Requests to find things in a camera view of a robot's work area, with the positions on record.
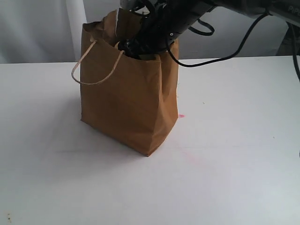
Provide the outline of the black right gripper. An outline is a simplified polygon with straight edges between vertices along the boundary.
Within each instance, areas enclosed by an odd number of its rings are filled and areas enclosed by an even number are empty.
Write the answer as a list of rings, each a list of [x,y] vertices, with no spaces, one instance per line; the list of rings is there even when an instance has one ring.
[[[118,43],[118,49],[131,58],[166,50],[202,15],[201,4],[158,4],[143,19],[133,37]]]

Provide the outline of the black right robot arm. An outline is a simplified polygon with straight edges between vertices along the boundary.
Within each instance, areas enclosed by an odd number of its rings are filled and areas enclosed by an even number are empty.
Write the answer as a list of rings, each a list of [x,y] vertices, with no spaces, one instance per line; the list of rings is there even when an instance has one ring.
[[[140,30],[118,44],[118,49],[132,58],[166,51],[175,39],[215,7],[224,7],[249,17],[274,15],[293,25],[300,25],[298,0],[158,0],[155,4],[144,0],[142,4],[149,14],[142,18]]]

